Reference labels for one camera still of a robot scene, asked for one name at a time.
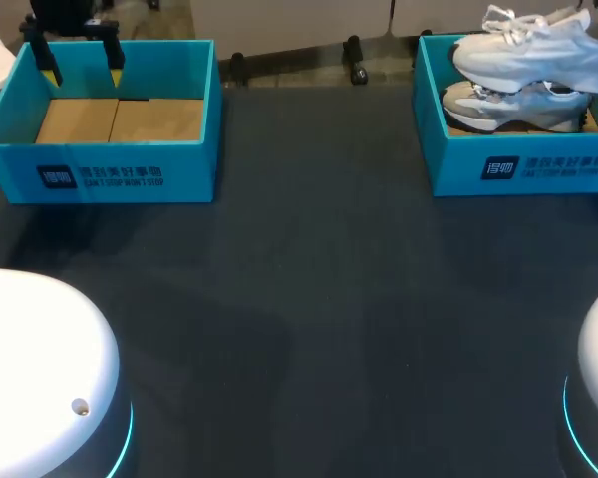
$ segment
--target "pair of sneakers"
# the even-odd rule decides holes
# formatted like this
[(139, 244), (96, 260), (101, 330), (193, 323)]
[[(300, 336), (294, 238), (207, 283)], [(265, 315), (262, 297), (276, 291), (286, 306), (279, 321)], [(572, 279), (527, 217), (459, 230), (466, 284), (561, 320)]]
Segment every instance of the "pair of sneakers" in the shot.
[(468, 128), (494, 131), (511, 121), (576, 132), (591, 94), (598, 94), (598, 40), (587, 9), (515, 18), (489, 6), (486, 33), (458, 40), (450, 51), (469, 79), (445, 90), (446, 113)]

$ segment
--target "black machine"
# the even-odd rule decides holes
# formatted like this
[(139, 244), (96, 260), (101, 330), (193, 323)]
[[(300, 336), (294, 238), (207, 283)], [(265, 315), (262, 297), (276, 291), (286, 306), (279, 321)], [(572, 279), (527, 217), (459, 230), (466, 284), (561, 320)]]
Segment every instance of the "black machine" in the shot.
[(118, 39), (120, 24), (96, 20), (94, 0), (31, 0), (34, 15), (27, 15), (20, 25), (25, 41), (31, 44), (38, 69), (51, 83), (62, 85), (62, 72), (44, 38), (44, 32), (61, 37), (86, 37), (101, 40), (107, 54), (114, 84), (120, 82), (125, 63)]

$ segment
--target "brown cardboard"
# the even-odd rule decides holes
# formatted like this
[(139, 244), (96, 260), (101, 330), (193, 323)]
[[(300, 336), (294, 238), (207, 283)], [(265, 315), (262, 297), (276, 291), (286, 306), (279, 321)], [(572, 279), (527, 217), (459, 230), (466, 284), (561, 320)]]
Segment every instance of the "brown cardboard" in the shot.
[(110, 142), (199, 140), (203, 100), (120, 101)]
[(108, 142), (117, 107), (116, 99), (51, 100), (36, 143)]
[[(448, 126), (448, 132), (450, 136), (479, 136), (480, 134), (477, 132), (471, 131), (463, 131), (461, 129)], [(587, 119), (585, 125), (582, 127), (582, 133), (585, 132), (598, 132), (598, 124), (596, 123), (596, 119), (591, 114), (589, 110), (587, 110)], [(513, 125), (510, 129), (503, 129), (497, 130), (493, 133), (495, 136), (499, 135), (506, 135), (506, 134), (559, 134), (558, 132), (552, 131), (544, 131), (542, 129), (535, 129), (532, 128), (529, 124), (528, 125)]]

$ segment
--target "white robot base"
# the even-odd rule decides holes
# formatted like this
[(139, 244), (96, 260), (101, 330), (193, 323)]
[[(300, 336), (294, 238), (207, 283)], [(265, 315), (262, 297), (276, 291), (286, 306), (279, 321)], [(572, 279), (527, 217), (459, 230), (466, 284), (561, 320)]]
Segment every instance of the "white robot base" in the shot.
[(0, 269), (0, 478), (128, 478), (133, 438), (100, 310), (63, 282)]

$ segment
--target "box logo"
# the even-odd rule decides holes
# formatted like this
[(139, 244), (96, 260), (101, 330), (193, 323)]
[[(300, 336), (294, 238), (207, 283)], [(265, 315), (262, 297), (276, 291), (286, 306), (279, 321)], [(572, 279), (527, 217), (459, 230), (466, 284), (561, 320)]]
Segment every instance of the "box logo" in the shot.
[(42, 183), (49, 189), (76, 189), (78, 184), (69, 166), (38, 166)]
[(516, 172), (518, 156), (491, 156), (485, 162), (480, 179), (511, 179)]

